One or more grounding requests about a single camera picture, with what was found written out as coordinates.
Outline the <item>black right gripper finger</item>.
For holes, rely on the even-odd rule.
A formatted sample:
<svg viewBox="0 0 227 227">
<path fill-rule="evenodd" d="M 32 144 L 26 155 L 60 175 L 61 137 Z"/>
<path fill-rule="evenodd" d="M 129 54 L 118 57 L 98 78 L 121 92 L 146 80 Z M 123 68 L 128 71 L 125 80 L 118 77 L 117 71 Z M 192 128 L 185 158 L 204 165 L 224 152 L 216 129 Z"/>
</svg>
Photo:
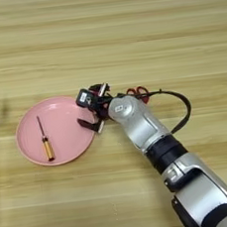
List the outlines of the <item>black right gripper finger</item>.
<svg viewBox="0 0 227 227">
<path fill-rule="evenodd" d="M 109 85 L 106 82 L 103 82 L 103 84 L 94 84 L 92 86 L 89 86 L 88 89 L 97 96 L 104 96 L 106 91 L 110 90 Z"/>
<path fill-rule="evenodd" d="M 90 123 L 88 121 L 78 118 L 77 122 L 83 128 L 89 129 L 96 133 L 101 133 L 101 130 L 104 126 L 103 120 L 98 120 L 98 122 L 96 122 L 96 123 Z"/>
</svg>

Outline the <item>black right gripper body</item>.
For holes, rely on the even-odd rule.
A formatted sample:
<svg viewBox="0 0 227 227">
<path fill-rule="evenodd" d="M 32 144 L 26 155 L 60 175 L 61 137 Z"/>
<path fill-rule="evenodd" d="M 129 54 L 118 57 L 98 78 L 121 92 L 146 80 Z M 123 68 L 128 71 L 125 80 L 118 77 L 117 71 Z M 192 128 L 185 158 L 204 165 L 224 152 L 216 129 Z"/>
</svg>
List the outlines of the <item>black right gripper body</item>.
<svg viewBox="0 0 227 227">
<path fill-rule="evenodd" d="M 109 93 L 103 96 L 95 95 L 90 103 L 91 111 L 101 120 L 108 119 L 109 104 L 113 98 L 114 97 Z"/>
</svg>

